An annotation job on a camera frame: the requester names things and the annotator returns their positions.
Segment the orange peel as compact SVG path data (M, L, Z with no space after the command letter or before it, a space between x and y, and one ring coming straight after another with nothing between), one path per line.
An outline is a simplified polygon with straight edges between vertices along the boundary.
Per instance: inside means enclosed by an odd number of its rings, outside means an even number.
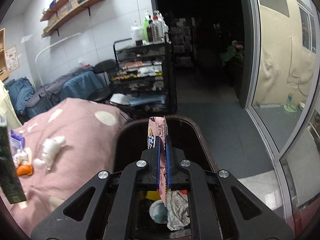
M17 168L16 172L18 176L31 176L33 174L33 167L30 164L22 164Z

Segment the white pump bottle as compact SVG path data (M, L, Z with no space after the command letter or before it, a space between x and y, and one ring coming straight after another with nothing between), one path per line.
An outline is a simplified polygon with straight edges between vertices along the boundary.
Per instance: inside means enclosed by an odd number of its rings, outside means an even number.
M131 26L131 38L135 42L136 46L143 44L143 32L141 26L135 21Z

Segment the teal crumpled cloth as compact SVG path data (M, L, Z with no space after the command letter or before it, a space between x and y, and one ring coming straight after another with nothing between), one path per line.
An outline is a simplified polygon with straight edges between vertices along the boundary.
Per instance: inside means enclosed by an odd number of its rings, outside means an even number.
M149 215L157 224L167 224L168 222L168 211L161 199L151 204Z

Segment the dark brown trash bin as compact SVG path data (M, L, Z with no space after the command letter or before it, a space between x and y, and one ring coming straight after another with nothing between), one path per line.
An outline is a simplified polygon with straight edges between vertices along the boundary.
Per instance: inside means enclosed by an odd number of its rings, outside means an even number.
M199 164L205 171L214 172L213 158L206 152L200 129L183 116L166 116L166 121L172 146L182 150L185 159ZM142 152L147 150L147 124L145 119L133 121L120 131L115 146L114 173L123 171L127 165L141 159ZM163 226L153 228L148 220L150 217L142 218L142 210L138 207L133 239L169 238L168 229ZM192 239L191 224L180 233Z

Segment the black mesh trolley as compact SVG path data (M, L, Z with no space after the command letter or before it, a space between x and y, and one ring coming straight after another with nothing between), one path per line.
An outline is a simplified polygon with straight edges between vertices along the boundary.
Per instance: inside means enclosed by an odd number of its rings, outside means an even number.
M171 62L171 44L144 42L131 38L113 43L117 69L109 74L115 93L125 95L118 107L134 119L171 115L177 112L175 74Z

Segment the cream cloth on chair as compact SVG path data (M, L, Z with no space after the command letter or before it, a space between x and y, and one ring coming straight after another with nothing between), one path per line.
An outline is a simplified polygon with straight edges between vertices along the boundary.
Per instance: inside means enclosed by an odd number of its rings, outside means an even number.
M9 129L17 129L22 126L11 103L9 92L2 81L0 81L0 109L1 115L7 117Z

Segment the beige paper bag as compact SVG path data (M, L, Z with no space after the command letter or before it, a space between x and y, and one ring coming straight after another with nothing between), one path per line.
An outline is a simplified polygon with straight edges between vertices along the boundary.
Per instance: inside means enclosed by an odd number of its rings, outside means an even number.
M177 231L190 224L188 196L181 191L167 192L167 227Z

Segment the wooden cubby shelf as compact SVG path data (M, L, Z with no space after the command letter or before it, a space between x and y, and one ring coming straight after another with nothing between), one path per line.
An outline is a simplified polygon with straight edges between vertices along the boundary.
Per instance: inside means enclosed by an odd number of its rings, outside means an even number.
M0 79L2 82L8 79L10 71L7 68L5 58L5 29L0 30Z

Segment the purple plastic bag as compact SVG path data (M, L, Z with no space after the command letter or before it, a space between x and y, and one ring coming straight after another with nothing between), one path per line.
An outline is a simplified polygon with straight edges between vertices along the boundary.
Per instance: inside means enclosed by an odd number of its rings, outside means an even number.
M16 154L18 150L22 150L25 147L25 138L22 133L10 130L10 147L11 153Z

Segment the blue massage bed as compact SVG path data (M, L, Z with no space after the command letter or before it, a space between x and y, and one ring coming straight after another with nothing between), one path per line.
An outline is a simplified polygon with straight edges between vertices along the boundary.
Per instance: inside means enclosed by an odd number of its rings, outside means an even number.
M7 82L5 88L20 122L50 110L66 98L88 99L103 87L93 68L91 65L76 67L39 89L27 77Z

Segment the wall poster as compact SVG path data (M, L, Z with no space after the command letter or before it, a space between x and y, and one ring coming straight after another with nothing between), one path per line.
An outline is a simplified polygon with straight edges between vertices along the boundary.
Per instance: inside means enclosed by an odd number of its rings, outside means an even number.
M5 61L7 70L10 72L13 72L20 67L16 46L13 46L5 51Z

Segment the green white milk carton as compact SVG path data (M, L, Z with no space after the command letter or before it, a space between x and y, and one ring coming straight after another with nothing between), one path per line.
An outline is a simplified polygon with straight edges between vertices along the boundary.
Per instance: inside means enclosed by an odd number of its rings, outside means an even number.
M11 156L8 123L7 118L4 115L1 115L0 133L1 189L10 204L25 202L27 199L20 184L20 180L16 173L14 162Z

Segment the pink snack packet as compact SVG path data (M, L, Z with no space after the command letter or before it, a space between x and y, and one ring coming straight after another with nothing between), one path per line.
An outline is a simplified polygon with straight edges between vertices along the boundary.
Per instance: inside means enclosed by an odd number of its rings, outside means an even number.
M172 169L169 146L168 126L165 117L153 116L148 122L148 149L155 148L156 185L159 196L167 207L167 191L172 185Z

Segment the green pump bottle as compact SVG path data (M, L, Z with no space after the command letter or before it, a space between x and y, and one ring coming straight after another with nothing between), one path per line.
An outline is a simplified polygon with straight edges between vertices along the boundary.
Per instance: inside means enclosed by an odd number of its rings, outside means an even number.
M144 17L142 27L143 27L144 40L148 42L149 41L149 38L148 38L149 17L148 16Z

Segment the yellow foam fruit net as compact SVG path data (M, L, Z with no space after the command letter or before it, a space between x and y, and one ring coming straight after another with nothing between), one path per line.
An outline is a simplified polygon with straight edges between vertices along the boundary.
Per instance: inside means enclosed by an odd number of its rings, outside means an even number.
M151 201L161 200L161 197L160 197L158 191L148 191L146 193L145 198L148 199L148 200L151 200Z

